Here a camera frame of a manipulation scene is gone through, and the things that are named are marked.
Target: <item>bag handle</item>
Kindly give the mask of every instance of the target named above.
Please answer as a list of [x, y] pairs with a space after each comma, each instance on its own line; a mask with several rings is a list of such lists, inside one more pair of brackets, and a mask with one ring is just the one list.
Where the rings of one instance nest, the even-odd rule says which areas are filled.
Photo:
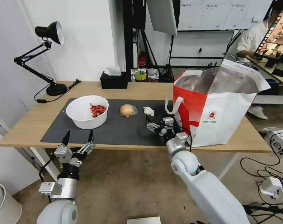
[[182, 97], [178, 97], [175, 104], [173, 105], [173, 108], [172, 108], [172, 112], [170, 112], [168, 109], [167, 109], [167, 105], [168, 105], [168, 98], [169, 98], [169, 94], [171, 93], [171, 91], [168, 92], [167, 96], [166, 96], [166, 99], [165, 99], [165, 110], [168, 114], [175, 114], [176, 112], [178, 112], [178, 109], [181, 105], [181, 102], [184, 102], [184, 99]]

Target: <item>lamp shade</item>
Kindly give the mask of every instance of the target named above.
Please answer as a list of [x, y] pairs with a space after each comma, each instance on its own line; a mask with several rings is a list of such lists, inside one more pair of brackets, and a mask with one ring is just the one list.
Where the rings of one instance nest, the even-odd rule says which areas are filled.
[[35, 33], [41, 38], [51, 38], [58, 44], [64, 44], [63, 30], [58, 21], [51, 23], [48, 27], [37, 26], [35, 28]]

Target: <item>black desk lamp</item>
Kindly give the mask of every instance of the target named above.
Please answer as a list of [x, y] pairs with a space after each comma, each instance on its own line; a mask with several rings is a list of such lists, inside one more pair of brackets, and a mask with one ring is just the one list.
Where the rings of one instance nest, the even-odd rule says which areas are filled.
[[[26, 70], [30, 71], [31, 73], [35, 74], [36, 76], [40, 77], [41, 79], [45, 80], [46, 82], [49, 83], [49, 87], [46, 89], [46, 93], [50, 96], [58, 96], [61, 94], [65, 94], [68, 90], [67, 86], [64, 84], [57, 84], [56, 82], [53, 81], [52, 78], [47, 77], [43, 75], [42, 73], [37, 72], [36, 70], [30, 68], [27, 66], [25, 63], [28, 62], [29, 60], [35, 58], [36, 56], [44, 53], [47, 50], [50, 50], [52, 42], [48, 40], [48, 38], [51, 38], [54, 42], [63, 45], [64, 44], [64, 35], [63, 31], [61, 28], [61, 25], [58, 21], [51, 23], [48, 27], [43, 27], [43, 26], [37, 26], [35, 28], [35, 33], [41, 37], [43, 40], [45, 40], [44, 43], [42, 43], [40, 46], [32, 49], [31, 51], [25, 53], [24, 55], [21, 55], [20, 57], [16, 57], [14, 59], [14, 62], [17, 65], [22, 66]], [[46, 49], [42, 50], [41, 52], [37, 54], [32, 54], [33, 51], [41, 48], [41, 47], [46, 47]]]

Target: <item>shopping bag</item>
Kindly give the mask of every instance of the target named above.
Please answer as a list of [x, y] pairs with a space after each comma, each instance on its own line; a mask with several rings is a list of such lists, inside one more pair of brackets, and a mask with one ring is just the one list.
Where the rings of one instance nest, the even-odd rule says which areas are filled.
[[173, 110], [167, 109], [168, 97], [165, 110], [191, 132], [193, 147], [225, 144], [257, 93], [269, 88], [256, 70], [224, 60], [217, 68], [183, 72], [173, 84]]

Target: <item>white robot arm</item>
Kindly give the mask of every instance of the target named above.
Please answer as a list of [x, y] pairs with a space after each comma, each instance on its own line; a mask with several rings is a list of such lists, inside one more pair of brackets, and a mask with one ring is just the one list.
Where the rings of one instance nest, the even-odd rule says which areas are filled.
[[48, 195], [53, 202], [48, 204], [37, 219], [37, 224], [76, 224], [78, 209], [75, 204], [76, 186], [79, 181], [79, 167], [95, 148], [93, 132], [90, 131], [88, 142], [73, 151], [67, 146], [70, 131], [55, 150], [54, 155], [60, 161], [63, 171], [56, 182], [43, 182], [39, 192]]
[[188, 191], [212, 224], [250, 224], [242, 204], [220, 182], [207, 172], [197, 157], [186, 151], [185, 133], [173, 132], [173, 118], [164, 118], [162, 125], [148, 122], [148, 129], [163, 137], [172, 160], [172, 169], [186, 184]]

